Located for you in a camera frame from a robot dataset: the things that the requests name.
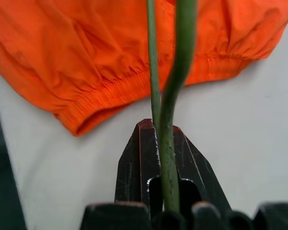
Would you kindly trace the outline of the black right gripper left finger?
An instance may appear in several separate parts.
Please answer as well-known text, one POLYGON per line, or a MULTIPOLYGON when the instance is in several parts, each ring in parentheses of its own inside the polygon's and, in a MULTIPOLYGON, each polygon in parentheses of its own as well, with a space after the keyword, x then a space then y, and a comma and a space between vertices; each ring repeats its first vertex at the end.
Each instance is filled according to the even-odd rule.
POLYGON ((159 153, 151 119, 136 124, 120 157, 114 200, 141 202, 151 216, 162 212, 159 153))

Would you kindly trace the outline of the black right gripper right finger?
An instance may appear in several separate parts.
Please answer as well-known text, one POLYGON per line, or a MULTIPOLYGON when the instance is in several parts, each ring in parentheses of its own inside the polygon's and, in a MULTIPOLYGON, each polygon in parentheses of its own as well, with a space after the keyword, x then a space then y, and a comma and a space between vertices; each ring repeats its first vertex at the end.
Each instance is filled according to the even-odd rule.
POLYGON ((192 204, 199 201, 213 204, 219 212, 231 211, 210 163, 177 126, 173 127, 173 140, 180 178, 181 212, 189 212, 192 204))

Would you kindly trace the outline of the thick green stem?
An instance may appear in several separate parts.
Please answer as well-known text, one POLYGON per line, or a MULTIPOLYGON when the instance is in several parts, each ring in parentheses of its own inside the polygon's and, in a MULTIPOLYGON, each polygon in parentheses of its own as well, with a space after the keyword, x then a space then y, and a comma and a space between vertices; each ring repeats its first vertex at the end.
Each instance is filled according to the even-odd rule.
POLYGON ((159 91, 155 1, 146 0, 151 110, 160 158, 161 186, 166 211, 180 211, 179 180, 173 144, 175 104, 193 62, 198 0, 177 0, 174 60, 163 92, 159 91))

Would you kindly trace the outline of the orange shorts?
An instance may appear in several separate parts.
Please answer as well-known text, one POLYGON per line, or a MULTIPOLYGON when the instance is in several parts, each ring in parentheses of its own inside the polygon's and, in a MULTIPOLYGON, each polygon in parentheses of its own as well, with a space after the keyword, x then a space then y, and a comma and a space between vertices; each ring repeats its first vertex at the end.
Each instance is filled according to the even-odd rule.
MULTIPOLYGON (((198 0, 186 84, 236 77, 268 57, 288 0, 198 0)), ((0 0, 0 75, 83 135, 150 93, 146 0, 0 0)))

